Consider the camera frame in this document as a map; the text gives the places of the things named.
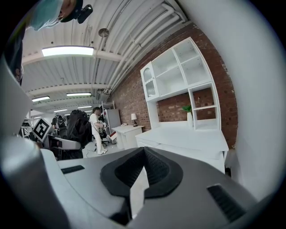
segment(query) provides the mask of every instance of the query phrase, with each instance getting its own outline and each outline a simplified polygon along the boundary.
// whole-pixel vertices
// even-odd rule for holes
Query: teal surgical mask
[[[58,19],[63,0],[41,0],[33,11],[30,26],[38,31],[44,27],[53,27]]]

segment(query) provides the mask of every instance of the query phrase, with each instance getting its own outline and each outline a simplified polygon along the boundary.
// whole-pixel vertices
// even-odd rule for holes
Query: lampshade
[[[131,120],[135,120],[136,118],[136,114],[131,114]]]

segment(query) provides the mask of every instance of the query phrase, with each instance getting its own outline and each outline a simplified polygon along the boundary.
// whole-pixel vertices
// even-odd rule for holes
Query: brick wall
[[[229,148],[233,148],[237,132],[237,107],[231,79],[221,56],[206,35],[194,23],[175,32],[147,53],[133,67],[116,90],[112,92],[109,101],[114,100],[116,108],[119,109],[122,123],[132,124],[131,113],[136,113],[137,123],[145,126],[143,131],[150,130],[151,126],[140,69],[161,53],[188,37],[195,41],[210,68],[219,96],[222,132]],[[208,89],[197,91],[194,96],[197,107],[213,103],[211,91]],[[190,100],[187,93],[159,101],[157,103],[159,120],[161,122],[186,120],[187,114],[182,110],[182,106],[188,104],[190,104]],[[199,111],[197,115],[198,119],[212,119],[215,117],[214,109]]]

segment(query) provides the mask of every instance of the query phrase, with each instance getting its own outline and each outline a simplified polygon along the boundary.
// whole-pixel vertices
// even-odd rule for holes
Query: white pants
[[[97,143],[97,153],[101,154],[104,151],[103,145],[101,144],[101,138],[97,131],[93,133],[95,141]]]

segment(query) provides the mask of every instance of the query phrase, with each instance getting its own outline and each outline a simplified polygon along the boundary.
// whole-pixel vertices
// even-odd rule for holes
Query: potted plant
[[[192,106],[183,106],[182,107],[184,111],[187,112],[187,122],[190,128],[193,128],[193,116],[192,116]]]

